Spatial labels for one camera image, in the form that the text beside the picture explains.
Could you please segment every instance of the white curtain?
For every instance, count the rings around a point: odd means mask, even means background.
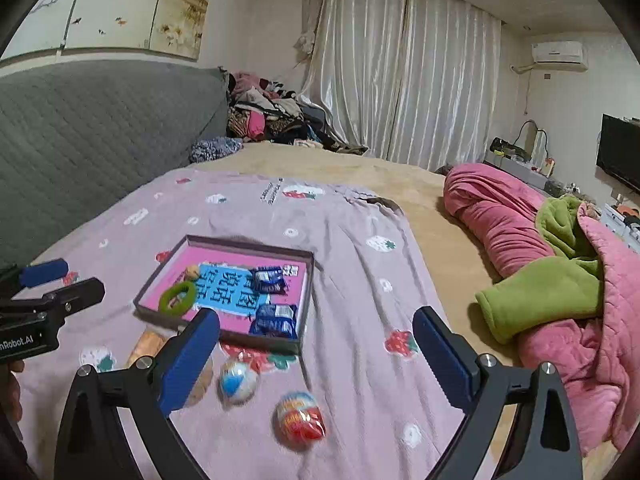
[[[300,100],[324,108],[345,144],[381,156],[396,103],[406,0],[324,0]]]
[[[322,0],[302,0],[302,34],[298,46],[306,56],[314,50],[321,8]]]
[[[480,160],[500,20],[461,0],[324,0],[302,99],[335,136],[436,170]]]

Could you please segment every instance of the small toy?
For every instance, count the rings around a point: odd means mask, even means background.
[[[222,365],[220,392],[225,401],[232,404],[242,404],[255,393],[259,377],[251,363],[229,359]]]
[[[155,357],[158,355],[158,352],[164,346],[166,340],[167,338],[165,336],[147,328],[138,339],[138,342],[131,351],[131,354],[129,354],[125,368],[129,368],[142,356],[150,355]]]
[[[318,403],[306,392],[282,397],[276,406],[276,418],[282,433],[294,443],[309,444],[326,433]]]
[[[252,287],[263,294],[285,294],[287,282],[282,276],[282,267],[258,267],[251,271],[254,275]]]
[[[255,311],[249,334],[297,339],[297,311],[298,306],[294,304],[262,304]]]
[[[196,300],[193,282],[179,282],[164,291],[158,300],[158,310],[163,314],[181,317],[188,312]]]
[[[184,269],[184,275],[188,280],[195,282],[200,277],[200,266],[190,265]]]

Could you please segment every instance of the blue fabric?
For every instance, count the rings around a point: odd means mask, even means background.
[[[191,323],[195,323],[190,332]],[[162,377],[158,406],[164,416],[184,406],[207,359],[218,344],[220,320],[214,310],[203,308],[178,337],[188,336],[180,353]]]
[[[191,145],[190,162],[206,162],[231,155],[242,148],[241,139],[217,137],[209,140],[198,140]]]

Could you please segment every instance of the green blanket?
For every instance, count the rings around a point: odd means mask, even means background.
[[[602,315],[602,263],[578,224],[579,205],[573,196],[546,199],[536,228],[556,256],[535,260],[476,294],[498,342],[542,323]]]

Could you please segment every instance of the pile of clothes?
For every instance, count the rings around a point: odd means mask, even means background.
[[[242,148],[241,139],[216,137],[215,139],[197,140],[191,145],[189,162],[207,162],[231,155]]]
[[[304,142],[329,150],[334,147],[334,140],[326,133],[324,111],[299,105],[296,93],[284,89],[282,83],[235,72],[229,75],[229,95],[229,137],[280,144]]]

